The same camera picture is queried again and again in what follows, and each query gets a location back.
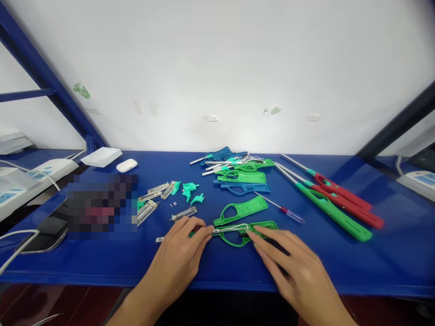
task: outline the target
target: finger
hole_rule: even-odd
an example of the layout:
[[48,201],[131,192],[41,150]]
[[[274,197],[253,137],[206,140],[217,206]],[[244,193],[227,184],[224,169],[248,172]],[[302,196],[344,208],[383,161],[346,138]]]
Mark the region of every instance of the finger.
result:
[[287,278],[282,274],[278,265],[258,245],[254,244],[254,248],[257,250],[258,254],[263,260],[264,265],[271,273],[280,292],[285,292],[287,299],[293,301],[295,295],[293,287]]
[[287,271],[287,273],[289,273],[290,275],[293,274],[295,270],[295,265],[292,257],[287,256],[282,251],[272,246],[270,243],[267,243],[263,238],[261,238],[254,232],[248,231],[247,233],[251,240],[254,241],[254,243],[257,244],[258,247],[260,247],[260,249],[266,253],[266,255],[268,255],[275,262],[281,265],[282,268]]
[[291,255],[297,257],[300,256],[300,254],[302,253],[302,250],[299,248],[299,246],[296,245],[296,243],[294,243],[293,241],[290,241],[290,239],[286,235],[284,235],[282,230],[272,230],[258,225],[254,226],[254,229],[264,234],[268,238],[271,238],[278,242]]
[[313,258],[318,259],[318,256],[314,251],[311,250],[309,246],[306,245],[305,242],[303,242],[296,234],[291,233],[288,230],[283,230],[284,235],[289,238],[291,241],[293,241],[301,250],[303,250],[306,254],[310,255]]
[[196,226],[205,226],[205,222],[195,216],[192,216],[189,221],[183,226],[180,233],[186,237],[193,231]]
[[171,229],[169,230],[166,236],[170,236],[172,234],[178,233],[189,220],[190,217],[183,216],[181,219],[175,222],[175,224],[171,227]]
[[212,235],[208,235],[199,244],[198,249],[196,250],[195,256],[193,257],[193,260],[192,260],[192,265],[194,267],[196,267],[196,268],[199,267],[199,261],[201,260],[201,256],[203,255],[205,245],[207,244],[207,242],[210,241],[211,238],[212,238]]
[[214,231],[214,226],[209,225],[207,227],[200,228],[191,238],[190,244],[192,246],[192,250],[197,251],[199,245],[202,243],[204,238],[207,238]]

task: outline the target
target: white wall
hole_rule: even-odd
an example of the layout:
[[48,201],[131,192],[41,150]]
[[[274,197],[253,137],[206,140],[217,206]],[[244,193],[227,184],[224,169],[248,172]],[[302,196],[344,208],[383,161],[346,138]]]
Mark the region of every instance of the white wall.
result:
[[424,0],[6,3],[121,149],[355,154],[435,79]]
[[[9,51],[0,44],[0,92],[36,90]],[[22,131],[43,149],[84,149],[85,142],[46,97],[0,103],[0,136]]]

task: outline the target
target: red floor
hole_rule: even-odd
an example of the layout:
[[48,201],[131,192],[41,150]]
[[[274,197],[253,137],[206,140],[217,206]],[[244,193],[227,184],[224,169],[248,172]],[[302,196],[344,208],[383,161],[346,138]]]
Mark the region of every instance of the red floor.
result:
[[[63,313],[45,326],[100,326],[119,297],[121,288],[15,284],[0,297],[4,326],[31,326]],[[387,297],[342,297],[361,326],[433,325],[416,312],[415,302]]]
[[57,314],[45,326],[102,325],[122,288],[15,284],[0,297],[4,326],[31,326]]

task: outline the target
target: power strip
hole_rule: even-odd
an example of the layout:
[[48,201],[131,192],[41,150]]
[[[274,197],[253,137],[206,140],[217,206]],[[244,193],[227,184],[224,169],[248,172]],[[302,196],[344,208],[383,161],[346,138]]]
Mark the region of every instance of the power strip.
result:
[[435,173],[429,171],[409,172],[396,181],[420,195],[435,201]]
[[[57,181],[76,168],[78,164],[70,159],[55,158],[35,167],[33,171],[49,174],[54,181]],[[35,172],[27,172],[27,174],[38,182],[36,186],[28,190],[12,189],[0,193],[0,221],[52,185],[48,177]]]

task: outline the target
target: blue metal shelf frame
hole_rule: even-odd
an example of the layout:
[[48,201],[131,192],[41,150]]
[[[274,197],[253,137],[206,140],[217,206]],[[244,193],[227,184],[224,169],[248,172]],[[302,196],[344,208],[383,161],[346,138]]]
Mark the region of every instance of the blue metal shelf frame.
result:
[[106,142],[84,115],[44,58],[0,1],[0,41],[35,81],[40,89],[0,94],[0,102],[47,96],[86,140],[87,149],[106,147]]

